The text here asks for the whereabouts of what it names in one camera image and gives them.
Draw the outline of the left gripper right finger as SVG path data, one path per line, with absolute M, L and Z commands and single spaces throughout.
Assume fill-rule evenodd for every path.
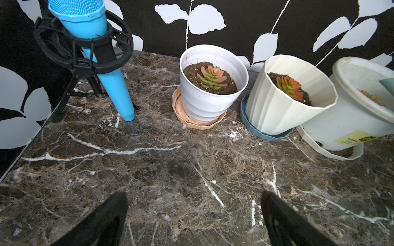
M 263 192 L 261 210 L 273 246 L 335 245 L 274 192 Z

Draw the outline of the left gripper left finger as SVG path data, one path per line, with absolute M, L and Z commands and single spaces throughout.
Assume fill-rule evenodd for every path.
M 117 191 L 53 246 L 118 246 L 128 211 L 125 192 Z

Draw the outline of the mint green watering can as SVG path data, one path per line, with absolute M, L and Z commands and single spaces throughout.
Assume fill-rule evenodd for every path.
M 391 95 L 394 95 L 394 78 L 380 80 L 379 82 Z

